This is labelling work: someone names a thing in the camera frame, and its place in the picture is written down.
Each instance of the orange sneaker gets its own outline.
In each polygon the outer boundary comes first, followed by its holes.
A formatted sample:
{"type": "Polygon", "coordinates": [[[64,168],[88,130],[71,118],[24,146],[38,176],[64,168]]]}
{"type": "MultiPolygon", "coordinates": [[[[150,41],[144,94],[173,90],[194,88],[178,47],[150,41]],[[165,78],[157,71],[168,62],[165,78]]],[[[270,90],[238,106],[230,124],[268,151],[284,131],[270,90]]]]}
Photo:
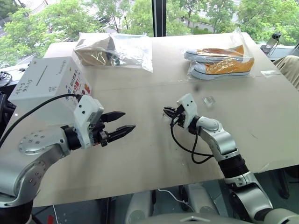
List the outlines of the orange sneaker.
{"type": "Polygon", "coordinates": [[[191,74],[200,79],[210,80],[218,77],[245,76],[249,74],[254,58],[247,62],[239,62],[235,58],[227,58],[219,63],[208,64],[195,62],[191,74]]]}
{"type": "Polygon", "coordinates": [[[206,49],[189,49],[185,52],[184,58],[206,63],[217,63],[228,57],[234,57],[237,61],[242,61],[244,55],[243,45],[229,49],[206,48],[206,49]]]}

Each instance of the white box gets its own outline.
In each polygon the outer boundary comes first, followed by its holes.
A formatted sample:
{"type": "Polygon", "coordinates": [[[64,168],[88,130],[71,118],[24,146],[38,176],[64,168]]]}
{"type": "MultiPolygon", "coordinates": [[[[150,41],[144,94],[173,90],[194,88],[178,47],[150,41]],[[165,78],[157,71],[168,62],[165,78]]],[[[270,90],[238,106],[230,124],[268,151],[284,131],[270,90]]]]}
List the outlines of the white box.
{"type": "MultiPolygon", "coordinates": [[[[14,88],[9,101],[25,112],[61,94],[91,93],[91,86],[71,57],[34,59],[14,88]]],[[[48,125],[71,124],[75,97],[57,99],[34,112],[48,125]]]]}

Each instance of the plastic bag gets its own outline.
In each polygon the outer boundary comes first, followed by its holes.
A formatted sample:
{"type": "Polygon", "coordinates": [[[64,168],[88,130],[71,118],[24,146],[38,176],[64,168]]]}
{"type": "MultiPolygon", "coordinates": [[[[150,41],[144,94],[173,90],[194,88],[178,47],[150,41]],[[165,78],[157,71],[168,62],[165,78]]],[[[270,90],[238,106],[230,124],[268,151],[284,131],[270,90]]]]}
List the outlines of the plastic bag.
{"type": "Polygon", "coordinates": [[[188,77],[205,80],[246,76],[254,64],[239,28],[227,40],[215,43],[215,47],[186,49],[184,58],[191,61],[188,77]]]}
{"type": "Polygon", "coordinates": [[[153,72],[151,39],[145,35],[80,33],[74,51],[83,65],[153,72]]]}

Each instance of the tree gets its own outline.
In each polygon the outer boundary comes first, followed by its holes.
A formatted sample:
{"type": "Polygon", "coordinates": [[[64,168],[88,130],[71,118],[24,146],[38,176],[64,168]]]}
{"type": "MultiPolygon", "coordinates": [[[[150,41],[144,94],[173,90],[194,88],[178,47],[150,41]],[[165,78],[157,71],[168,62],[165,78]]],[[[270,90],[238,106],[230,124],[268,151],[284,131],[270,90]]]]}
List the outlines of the tree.
{"type": "Polygon", "coordinates": [[[229,24],[236,11],[232,0],[209,0],[209,7],[206,15],[211,17],[210,21],[214,26],[214,33],[220,33],[221,24],[229,24]]]}
{"type": "Polygon", "coordinates": [[[58,4],[49,5],[39,17],[52,31],[64,31],[66,38],[77,40],[79,32],[92,33],[104,31],[100,22],[88,15],[79,0],[61,0],[58,4]]]}
{"type": "Polygon", "coordinates": [[[282,32],[280,44],[299,41],[299,6],[294,0],[242,0],[238,21],[257,43],[266,42],[275,30],[282,32]]]}
{"type": "Polygon", "coordinates": [[[78,39],[79,32],[101,29],[78,0],[61,0],[40,13],[26,16],[29,12],[30,9],[20,8],[9,14],[11,22],[4,27],[7,35],[0,38],[0,67],[15,65],[27,55],[42,57],[51,43],[78,39]]]}
{"type": "Polygon", "coordinates": [[[121,32],[122,19],[130,10],[129,0],[91,0],[86,5],[96,5],[99,8],[98,16],[109,18],[111,28],[121,32]]]}
{"type": "Polygon", "coordinates": [[[11,0],[0,0],[0,19],[8,17],[9,13],[15,13],[18,7],[11,0]]]}
{"type": "Polygon", "coordinates": [[[184,0],[184,9],[187,10],[188,27],[190,27],[190,17],[192,13],[198,13],[202,9],[206,10],[206,0],[184,0]]]}
{"type": "MultiPolygon", "coordinates": [[[[167,0],[166,34],[168,36],[190,34],[189,28],[178,20],[183,14],[184,12],[179,8],[179,1],[167,0]]],[[[129,25],[127,30],[123,30],[124,33],[154,36],[150,1],[136,0],[131,11],[127,14],[127,21],[129,25]]]]}

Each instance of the shoe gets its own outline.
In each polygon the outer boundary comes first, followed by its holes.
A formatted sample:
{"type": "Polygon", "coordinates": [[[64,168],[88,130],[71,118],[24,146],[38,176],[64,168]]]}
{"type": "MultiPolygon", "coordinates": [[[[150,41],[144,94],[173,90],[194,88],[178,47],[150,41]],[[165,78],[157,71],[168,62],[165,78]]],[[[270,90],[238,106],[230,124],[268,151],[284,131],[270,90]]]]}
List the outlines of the shoe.
{"type": "Polygon", "coordinates": [[[206,63],[218,63],[228,57],[234,57],[237,61],[243,60],[243,45],[229,49],[206,48],[206,49],[189,49],[184,53],[184,58],[206,63]]]}
{"type": "Polygon", "coordinates": [[[253,63],[254,58],[245,63],[241,63],[235,58],[227,58],[215,64],[196,62],[192,67],[191,74],[196,78],[204,80],[211,80],[218,77],[245,76],[249,74],[253,63]]]}

